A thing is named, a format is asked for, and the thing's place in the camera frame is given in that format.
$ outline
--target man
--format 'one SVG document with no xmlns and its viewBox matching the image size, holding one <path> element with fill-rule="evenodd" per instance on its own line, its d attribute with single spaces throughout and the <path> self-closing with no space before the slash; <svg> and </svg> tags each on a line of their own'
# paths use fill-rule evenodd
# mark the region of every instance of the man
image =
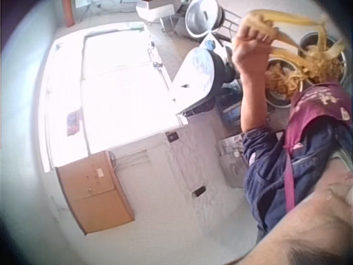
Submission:
<svg viewBox="0 0 353 265">
<path fill-rule="evenodd" d="M 326 264 L 320 255 L 344 262 L 353 247 L 352 99 L 336 82 L 298 93 L 286 132 L 277 140 L 266 127 L 265 70 L 272 41 L 245 25 L 235 39 L 249 163 L 244 190 L 258 222 L 258 242 L 274 229 L 241 264 Z"/>
</svg>

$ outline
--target apron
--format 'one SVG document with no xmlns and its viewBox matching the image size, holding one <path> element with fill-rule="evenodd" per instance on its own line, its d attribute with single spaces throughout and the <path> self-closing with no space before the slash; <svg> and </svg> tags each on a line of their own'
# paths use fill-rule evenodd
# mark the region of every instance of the apron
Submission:
<svg viewBox="0 0 353 265">
<path fill-rule="evenodd" d="M 284 174 L 287 212 L 295 207 L 295 184 L 291 163 L 293 151 L 301 147 L 300 140 L 307 125 L 324 115 L 340 120 L 349 127 L 352 126 L 352 97 L 339 83 L 317 84 L 293 96 L 284 145 L 287 151 Z"/>
</svg>

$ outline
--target metal bowl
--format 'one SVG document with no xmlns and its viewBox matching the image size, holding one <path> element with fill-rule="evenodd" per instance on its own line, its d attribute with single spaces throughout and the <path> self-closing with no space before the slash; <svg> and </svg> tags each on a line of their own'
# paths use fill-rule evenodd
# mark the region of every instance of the metal bowl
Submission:
<svg viewBox="0 0 353 265">
<path fill-rule="evenodd" d="M 327 36 L 327 42 L 326 42 L 326 46 L 328 48 L 332 47 L 332 45 L 334 45 L 334 43 L 336 42 L 336 40 L 334 38 L 332 38 L 331 36 Z M 300 47 L 302 49 L 306 49 L 307 46 L 309 45 L 316 45 L 318 43 L 318 33 L 317 32 L 311 32 L 306 34 L 300 41 Z M 298 50 L 298 54 L 300 57 L 303 57 L 303 53 L 302 51 Z M 338 60 L 340 60 L 340 62 L 344 63 L 344 70 L 343 73 L 341 74 L 341 76 L 339 77 L 339 82 L 340 84 L 344 83 L 344 80 L 347 76 L 347 60 L 346 60 L 346 55 L 344 53 L 344 51 L 341 52 L 341 54 L 338 57 Z M 311 86 L 314 85 L 314 82 L 311 79 L 307 79 L 306 80 Z"/>
<path fill-rule="evenodd" d="M 206 36 L 223 22 L 224 10 L 216 0 L 194 0 L 185 15 L 186 29 L 194 38 Z"/>
<path fill-rule="evenodd" d="M 280 63 L 282 67 L 288 68 L 289 70 L 294 71 L 298 69 L 298 67 L 296 67 L 293 63 L 280 58 L 271 58 L 268 63 L 268 68 L 271 65 L 275 65 L 276 63 Z M 302 90 L 303 90 L 303 82 L 301 81 L 299 83 L 299 91 L 301 92 Z M 270 105 L 276 108 L 289 108 L 291 106 L 291 100 L 287 99 L 285 95 L 271 92 L 271 91 L 268 91 L 267 89 L 266 89 L 266 99 Z"/>
</svg>

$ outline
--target denim jacket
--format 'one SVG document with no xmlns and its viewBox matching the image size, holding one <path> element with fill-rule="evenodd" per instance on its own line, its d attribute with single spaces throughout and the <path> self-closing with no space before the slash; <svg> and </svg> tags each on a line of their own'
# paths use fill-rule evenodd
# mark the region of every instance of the denim jacket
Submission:
<svg viewBox="0 0 353 265">
<path fill-rule="evenodd" d="M 284 140 L 285 134 L 277 140 L 275 133 L 267 128 L 253 129 L 243 139 L 244 156 L 250 164 L 244 190 L 258 229 L 264 234 L 286 215 Z M 296 204 L 317 183 L 338 147 L 352 155 L 352 127 L 328 116 L 316 118 L 306 127 L 292 158 Z"/>
</svg>

